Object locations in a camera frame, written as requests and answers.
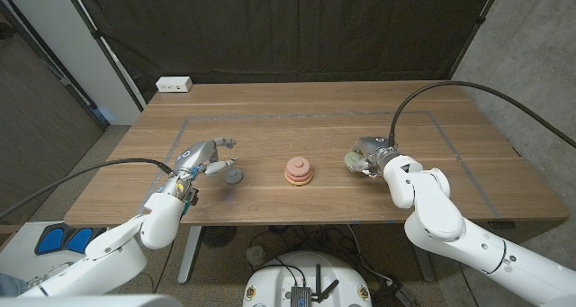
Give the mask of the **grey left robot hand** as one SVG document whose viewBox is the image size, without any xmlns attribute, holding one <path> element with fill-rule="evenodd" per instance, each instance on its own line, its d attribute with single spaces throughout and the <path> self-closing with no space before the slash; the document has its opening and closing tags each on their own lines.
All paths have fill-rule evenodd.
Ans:
<svg viewBox="0 0 576 307">
<path fill-rule="evenodd" d="M 232 149 L 236 144 L 234 139 L 228 138 L 195 143 L 177 158 L 173 168 L 174 174 L 177 176 L 190 175 L 192 178 L 196 178 L 201 173 L 206 176 L 216 176 L 236 164 L 235 158 L 220 161 L 218 147 Z"/>
</svg>

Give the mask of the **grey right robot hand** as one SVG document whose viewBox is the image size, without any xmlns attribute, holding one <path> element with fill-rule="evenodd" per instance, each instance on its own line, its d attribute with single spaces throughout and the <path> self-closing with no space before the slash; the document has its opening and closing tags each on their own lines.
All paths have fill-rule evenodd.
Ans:
<svg viewBox="0 0 576 307">
<path fill-rule="evenodd" d="M 369 177 L 382 176 L 386 164 L 400 155 L 400 152 L 384 137 L 360 138 L 355 142 L 352 151 L 358 158 L 349 165 L 349 169 Z"/>
</svg>

